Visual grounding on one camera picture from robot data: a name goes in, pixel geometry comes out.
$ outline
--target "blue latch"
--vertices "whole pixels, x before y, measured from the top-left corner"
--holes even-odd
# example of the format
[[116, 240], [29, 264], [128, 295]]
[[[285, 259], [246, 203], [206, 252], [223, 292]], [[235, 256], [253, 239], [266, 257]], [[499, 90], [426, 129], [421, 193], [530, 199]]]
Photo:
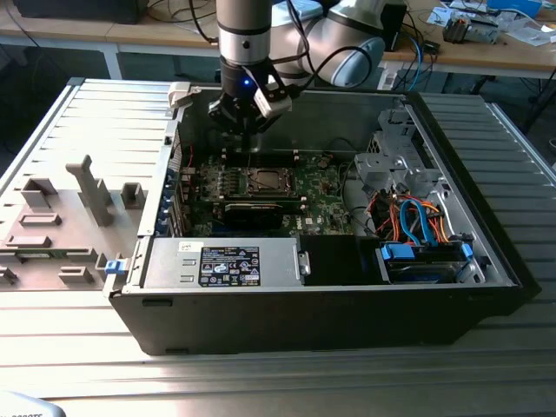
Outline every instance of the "blue latch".
[[415, 259], [414, 250], [411, 246], [403, 243], [387, 243], [381, 249], [382, 259]]
[[106, 274], [116, 274], [116, 275], [125, 275], [126, 260], [116, 260], [116, 261], [108, 261], [106, 262], [106, 266], [104, 267], [104, 272]]
[[469, 244], [463, 243], [463, 244], [461, 245], [461, 252], [463, 252], [463, 255], [464, 255], [467, 259], [473, 258], [473, 250], [471, 249], [471, 246], [469, 246]]

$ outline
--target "motherboard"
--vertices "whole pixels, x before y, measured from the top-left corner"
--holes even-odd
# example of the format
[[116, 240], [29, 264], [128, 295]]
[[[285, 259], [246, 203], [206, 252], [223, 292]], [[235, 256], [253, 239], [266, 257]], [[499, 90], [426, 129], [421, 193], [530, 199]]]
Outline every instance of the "motherboard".
[[196, 157], [182, 171], [189, 235], [351, 235], [341, 168], [320, 153]]

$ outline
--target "warning label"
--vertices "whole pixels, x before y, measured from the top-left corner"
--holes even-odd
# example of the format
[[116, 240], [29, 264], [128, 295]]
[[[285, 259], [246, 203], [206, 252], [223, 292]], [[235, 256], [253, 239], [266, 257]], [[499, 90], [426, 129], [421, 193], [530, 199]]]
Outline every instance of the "warning label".
[[202, 287], [260, 286], [259, 248], [203, 248], [199, 285]]

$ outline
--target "blue cable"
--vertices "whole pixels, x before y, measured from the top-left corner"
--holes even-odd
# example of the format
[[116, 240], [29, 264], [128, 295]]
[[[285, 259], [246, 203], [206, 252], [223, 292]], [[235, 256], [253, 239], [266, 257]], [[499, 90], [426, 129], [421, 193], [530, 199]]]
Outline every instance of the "blue cable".
[[412, 89], [414, 89], [414, 86], [417, 83], [417, 80], [419, 79], [420, 66], [423, 63], [423, 54], [421, 54], [421, 52], [420, 52], [420, 47], [419, 47], [419, 44], [417, 43], [417, 41], [415, 39], [413, 39], [411, 36], [409, 36], [408, 34], [406, 34], [406, 35], [409, 38], [409, 40], [414, 43], [415, 48], [417, 49], [417, 57], [419, 58], [419, 65], [417, 66], [417, 74], [415, 74], [414, 81], [411, 83], [411, 85], [409, 86], [409, 89], [407, 90], [407, 91], [411, 91]]
[[417, 239], [417, 237], [415, 237], [415, 235], [409, 231], [409, 227], [407, 226], [406, 212], [407, 212], [407, 208], [409, 207], [409, 204], [414, 204], [415, 206], [417, 206], [417, 211], [419, 211], [419, 218], [420, 218], [420, 228], [423, 230], [423, 236], [425, 237], [425, 242], [428, 242], [433, 246], [438, 246], [438, 242], [436, 241], [436, 239], [434, 239], [433, 232], [431, 232], [430, 228], [428, 228], [427, 212], [425, 208], [421, 205], [421, 203], [415, 200], [405, 200], [403, 204], [401, 204], [400, 224], [403, 233], [405, 233], [409, 239], [414, 241], [416, 246], [420, 246], [419, 239]]

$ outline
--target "circuit board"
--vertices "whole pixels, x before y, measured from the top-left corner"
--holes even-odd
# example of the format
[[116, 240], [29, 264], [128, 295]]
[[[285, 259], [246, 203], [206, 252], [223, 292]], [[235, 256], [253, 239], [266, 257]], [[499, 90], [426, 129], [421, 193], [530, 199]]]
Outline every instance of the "circuit board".
[[[273, 168], [227, 166], [209, 156], [198, 162], [191, 195], [192, 236], [351, 235], [348, 213], [339, 193], [338, 165], [318, 154], [298, 155], [295, 164]], [[271, 228], [230, 228], [226, 209], [279, 209], [279, 224]]]

